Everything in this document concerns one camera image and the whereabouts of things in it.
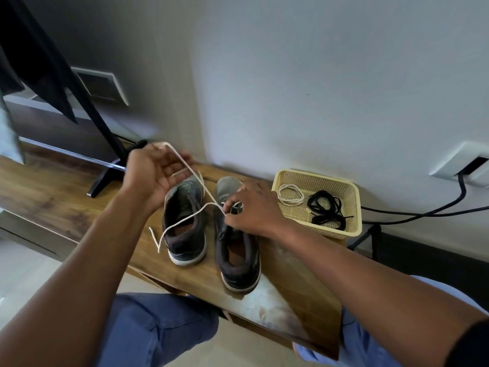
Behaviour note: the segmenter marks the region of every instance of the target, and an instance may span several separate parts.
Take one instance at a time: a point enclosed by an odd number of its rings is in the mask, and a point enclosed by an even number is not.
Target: mesh basket
[[[275,175],[272,190],[278,192],[278,188],[284,184],[297,185],[305,196],[304,202],[298,206],[287,206],[279,203],[282,214],[286,218],[293,219],[323,236],[336,239],[356,237],[362,232],[360,194],[357,186],[352,182],[297,170],[280,170]],[[346,219],[345,230],[335,229],[334,227],[337,227],[335,222],[327,222],[324,225],[311,223],[314,214],[307,206],[307,201],[311,195],[320,190],[325,190],[331,193],[333,197],[338,197],[341,200],[343,216],[353,216]],[[287,188],[282,190],[282,197],[292,199],[300,196],[296,191]],[[325,208],[329,207],[327,199],[321,198],[319,202]]]

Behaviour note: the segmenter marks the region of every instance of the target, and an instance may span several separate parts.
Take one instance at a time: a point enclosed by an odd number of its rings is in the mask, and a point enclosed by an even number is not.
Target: shoe sole
[[[185,267],[187,265],[199,263],[202,259],[204,259],[204,256],[206,253],[207,253],[207,237],[205,236],[205,234],[204,234],[204,248],[203,248],[202,252],[199,254],[199,256],[197,256],[195,259],[186,260],[186,261],[178,260],[178,259],[175,259],[173,257],[173,255],[170,253],[170,250],[168,250],[168,256],[170,257],[170,260],[172,261],[172,263],[175,265],[181,266],[181,267]]]
[[[234,287],[229,286],[229,284],[224,279],[223,272],[221,272],[221,279],[223,280],[224,286],[226,286],[226,288],[232,292],[248,292],[248,291],[254,290],[255,287],[258,286],[258,282],[260,282],[261,277],[262,277],[262,260],[261,259],[260,259],[260,272],[258,273],[258,278],[256,279],[255,283],[252,284],[251,286],[249,286],[248,288],[234,288]]]

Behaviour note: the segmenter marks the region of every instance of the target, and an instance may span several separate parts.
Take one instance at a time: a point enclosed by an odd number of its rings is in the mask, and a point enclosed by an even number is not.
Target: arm
[[[0,333],[0,366],[89,366],[143,227],[188,177],[158,144],[132,151],[119,193],[52,277]],[[189,164],[192,158],[182,154]]]
[[[362,326],[406,367],[441,367],[456,341],[486,318],[465,302],[358,255],[282,216],[266,184],[245,184],[231,195],[226,223],[278,241],[302,260]]]

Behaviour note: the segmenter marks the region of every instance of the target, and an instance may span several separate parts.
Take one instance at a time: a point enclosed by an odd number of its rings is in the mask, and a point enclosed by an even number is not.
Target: white shoelace
[[[299,195],[299,198],[287,199],[287,198],[282,197],[282,191],[284,189],[292,189],[292,190],[296,191],[296,193]],[[302,191],[299,189],[299,187],[297,185],[295,185],[295,184],[282,184],[278,188],[277,198],[280,201],[280,203],[283,203],[287,206],[298,206],[304,202],[305,196],[304,196],[304,193],[302,193]]]
[[[190,218],[192,218],[192,217],[194,217],[194,216],[196,216],[196,215],[200,214],[200,213],[201,213],[201,212],[202,212],[202,211],[203,211],[203,210],[204,210],[204,209],[205,209],[207,206],[209,206],[210,204],[213,204],[213,205],[215,205],[215,206],[219,207],[219,209],[221,210],[221,212],[223,213],[223,215],[224,215],[224,216],[226,216],[226,213],[224,212],[224,209],[221,207],[221,205],[220,205],[220,204],[218,204],[218,203],[217,203],[217,201],[216,201],[216,200],[214,199],[214,197],[212,196],[211,192],[210,192],[210,191],[209,191],[209,190],[208,190],[208,189],[205,187],[205,184],[204,184],[204,179],[203,179],[203,177],[202,177],[202,174],[199,172],[199,175],[197,175],[197,173],[196,173],[194,170],[192,170],[192,168],[191,168],[191,167],[190,167],[190,166],[189,166],[189,165],[188,165],[188,164],[185,162],[185,160],[183,159],[183,157],[182,157],[182,156],[180,156],[180,154],[179,154],[179,153],[178,153],[178,152],[175,150],[175,148],[174,148],[174,147],[173,147],[173,146],[172,146],[170,143],[168,143],[168,142],[164,142],[164,143],[163,143],[163,145],[168,146],[168,148],[170,148],[170,149],[171,149],[171,150],[172,150],[172,151],[173,151],[173,152],[176,154],[176,156],[177,156],[177,157],[180,159],[180,161],[181,161],[181,162],[182,162],[182,163],[183,163],[183,164],[184,164],[184,165],[187,167],[187,169],[189,169],[189,170],[190,170],[190,172],[194,174],[194,176],[197,178],[197,180],[198,180],[198,181],[199,181],[199,183],[202,185],[202,187],[204,188],[204,190],[207,192],[207,194],[209,195],[209,197],[211,197],[212,202],[208,202],[208,203],[206,203],[204,206],[202,206],[202,207],[200,208],[200,210],[199,210],[199,211],[197,211],[197,212],[193,213],[192,215],[187,216],[186,218],[184,218],[184,219],[180,220],[180,222],[177,222],[177,223],[175,223],[175,224],[173,224],[173,225],[169,226],[168,228],[166,228],[166,229],[163,231],[163,233],[162,233],[161,238],[159,239],[159,241],[158,241],[158,240],[156,240],[156,235],[155,235],[155,232],[154,232],[154,231],[153,231],[153,229],[150,227],[151,235],[152,235],[152,237],[153,237],[153,240],[155,241],[156,247],[158,247],[158,253],[159,253],[159,249],[160,249],[160,247],[161,247],[161,243],[162,243],[162,241],[163,241],[163,237],[165,236],[165,234],[168,232],[168,230],[169,230],[169,229],[174,228],[174,227],[176,227],[177,225],[179,225],[180,223],[182,223],[182,222],[184,222],[184,221],[186,221],[186,220],[188,220],[188,219],[190,219]]]

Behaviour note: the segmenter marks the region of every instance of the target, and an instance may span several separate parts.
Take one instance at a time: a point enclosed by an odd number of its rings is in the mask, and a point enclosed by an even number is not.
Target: sneaker
[[[203,202],[204,188],[193,175],[170,189],[165,197],[163,231],[199,211]],[[200,213],[168,230],[164,239],[174,264],[191,265],[204,258],[207,253],[204,228],[205,214]]]
[[[235,177],[221,178],[216,185],[217,203],[224,203],[227,197],[236,192],[240,186],[241,182]],[[233,207],[231,213],[238,213],[239,209]],[[214,212],[214,224],[216,261],[224,285],[233,292],[253,290],[262,273],[258,238],[227,226],[223,213],[217,207]]]

